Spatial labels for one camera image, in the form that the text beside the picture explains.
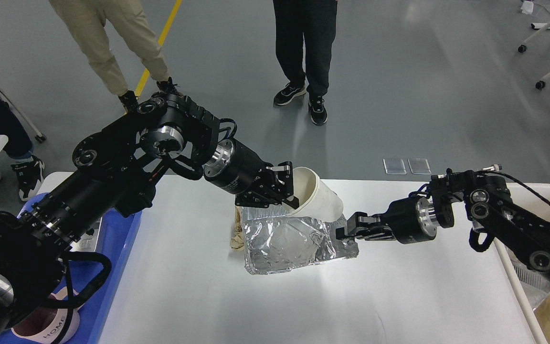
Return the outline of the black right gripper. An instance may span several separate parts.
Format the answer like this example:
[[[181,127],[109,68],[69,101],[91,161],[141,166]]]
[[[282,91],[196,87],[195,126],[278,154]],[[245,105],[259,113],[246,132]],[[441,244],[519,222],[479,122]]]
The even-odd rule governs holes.
[[[366,241],[397,240],[412,244],[434,240],[440,224],[434,205],[423,196],[412,196],[391,202],[385,213],[353,213],[349,225],[337,228],[338,240],[356,238]]]

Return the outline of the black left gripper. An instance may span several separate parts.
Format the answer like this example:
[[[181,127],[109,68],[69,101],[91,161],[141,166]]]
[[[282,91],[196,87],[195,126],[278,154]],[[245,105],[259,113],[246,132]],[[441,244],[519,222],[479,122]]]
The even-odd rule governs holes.
[[[267,208],[284,204],[299,208],[290,161],[273,166],[238,140],[224,139],[202,167],[206,181],[235,194],[236,205]]]

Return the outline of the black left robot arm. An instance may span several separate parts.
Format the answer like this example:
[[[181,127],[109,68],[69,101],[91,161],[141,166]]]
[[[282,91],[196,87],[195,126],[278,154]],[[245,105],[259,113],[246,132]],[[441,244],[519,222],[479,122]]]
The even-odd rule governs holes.
[[[166,171],[206,181],[242,207],[299,208],[293,166],[277,166],[235,139],[236,123],[188,96],[156,92],[74,149],[77,170],[16,217],[0,211],[0,333],[38,307],[83,305],[112,264],[101,253],[72,252],[109,209],[123,217],[149,208]]]

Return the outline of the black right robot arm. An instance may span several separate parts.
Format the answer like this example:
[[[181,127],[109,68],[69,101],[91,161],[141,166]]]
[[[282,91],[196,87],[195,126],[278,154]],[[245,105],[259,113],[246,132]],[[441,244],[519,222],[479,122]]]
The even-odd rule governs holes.
[[[465,172],[447,169],[432,175],[408,197],[391,202],[381,214],[354,213],[336,238],[397,240],[402,244],[434,240],[438,228],[454,226],[452,204],[465,204],[472,222],[469,245],[487,250],[497,239],[522,264],[550,281],[550,222],[513,203],[500,165]]]

